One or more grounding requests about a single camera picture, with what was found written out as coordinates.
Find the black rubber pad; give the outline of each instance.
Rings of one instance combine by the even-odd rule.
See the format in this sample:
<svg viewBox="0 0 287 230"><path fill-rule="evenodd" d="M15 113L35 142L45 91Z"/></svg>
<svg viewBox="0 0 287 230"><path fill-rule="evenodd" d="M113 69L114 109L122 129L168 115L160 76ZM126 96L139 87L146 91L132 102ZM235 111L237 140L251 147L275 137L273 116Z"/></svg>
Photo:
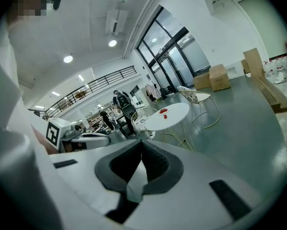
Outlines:
<svg viewBox="0 0 287 230"><path fill-rule="evenodd" d="M251 211L250 207L223 180L213 181L209 185L234 220L240 219Z"/></svg>
<svg viewBox="0 0 287 230"><path fill-rule="evenodd" d="M66 167L66 166L75 164L75 163L77 163L77 161L74 160L74 159L71 159L71 160L66 160L66 161L63 161L63 162L53 163L53 165L54 165L54 167L56 169L59 169L59 168L62 168L62 167Z"/></svg>

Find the hanging clothes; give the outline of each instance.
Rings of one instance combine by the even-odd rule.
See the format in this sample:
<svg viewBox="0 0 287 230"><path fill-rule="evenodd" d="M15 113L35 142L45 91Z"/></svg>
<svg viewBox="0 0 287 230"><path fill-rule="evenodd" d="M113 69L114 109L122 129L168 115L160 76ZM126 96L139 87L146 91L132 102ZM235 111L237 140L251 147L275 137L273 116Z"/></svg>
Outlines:
<svg viewBox="0 0 287 230"><path fill-rule="evenodd" d="M149 84L147 84L145 86L145 89L147 90L147 92L149 93L149 95L152 95L155 99L160 98L161 96L157 93L156 89L154 86L151 86Z"/></svg>
<svg viewBox="0 0 287 230"><path fill-rule="evenodd" d="M148 93L148 92L147 92L147 96L149 97L149 99L150 99L152 102L156 100L151 93Z"/></svg>

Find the ceiling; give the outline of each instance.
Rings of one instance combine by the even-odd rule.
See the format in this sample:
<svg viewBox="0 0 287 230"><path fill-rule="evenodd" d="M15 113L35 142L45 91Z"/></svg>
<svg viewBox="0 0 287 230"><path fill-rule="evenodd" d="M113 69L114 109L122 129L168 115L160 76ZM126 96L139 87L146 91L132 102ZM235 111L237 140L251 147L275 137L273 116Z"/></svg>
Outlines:
<svg viewBox="0 0 287 230"><path fill-rule="evenodd" d="M62 0L57 11L47 11L46 16L26 18L15 25L9 38L18 64L19 82L32 89L36 80L64 64L64 56L72 54L78 59L108 51L112 36L105 33L105 26L111 9L129 12L124 30L117 36L117 45L109 52L122 51L146 1Z"/></svg>

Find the gray floor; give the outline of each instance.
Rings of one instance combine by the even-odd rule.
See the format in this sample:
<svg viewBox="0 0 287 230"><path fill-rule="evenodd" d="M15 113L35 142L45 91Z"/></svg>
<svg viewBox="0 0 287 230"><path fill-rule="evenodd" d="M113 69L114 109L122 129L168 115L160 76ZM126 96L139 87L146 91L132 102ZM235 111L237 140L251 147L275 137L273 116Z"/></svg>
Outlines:
<svg viewBox="0 0 287 230"><path fill-rule="evenodd" d="M203 90L212 94L220 110L221 118L215 125L201 130L200 118L192 123L190 112L184 121L197 152L218 160L267 197L287 182L287 149L283 133L270 105L250 79L244 76L230 82L230 89ZM179 102L190 105L177 93L152 107L159 110ZM206 105L208 115L203 115L203 125L212 123L218 116L211 101ZM193 114L197 116L199 108L194 107ZM180 126L174 129L182 135ZM125 140L120 131L110 136L113 143ZM145 138L145 135L140 134L138 138ZM162 141L158 134L155 139ZM166 136L165 142L177 145L170 136Z"/></svg>

